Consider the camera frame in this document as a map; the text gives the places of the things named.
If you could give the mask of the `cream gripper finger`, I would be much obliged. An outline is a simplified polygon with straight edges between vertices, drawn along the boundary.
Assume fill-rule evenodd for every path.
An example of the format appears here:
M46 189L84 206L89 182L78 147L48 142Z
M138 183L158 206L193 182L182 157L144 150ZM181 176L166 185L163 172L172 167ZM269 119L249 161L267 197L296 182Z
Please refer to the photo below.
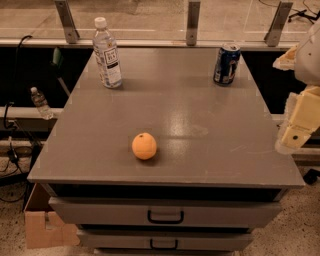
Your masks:
M295 153L319 127L320 87L308 85L299 94L290 93L275 143L276 151L285 155Z
M283 71L294 70L297 48L298 46L295 45L278 57L273 62L273 67Z

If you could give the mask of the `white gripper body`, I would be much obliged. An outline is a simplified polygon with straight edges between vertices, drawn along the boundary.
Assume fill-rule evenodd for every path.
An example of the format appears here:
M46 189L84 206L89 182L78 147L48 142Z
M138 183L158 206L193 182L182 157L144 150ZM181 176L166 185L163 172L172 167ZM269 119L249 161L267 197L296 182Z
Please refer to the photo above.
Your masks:
M298 44L295 77L307 85L320 85L320 22L311 26Z

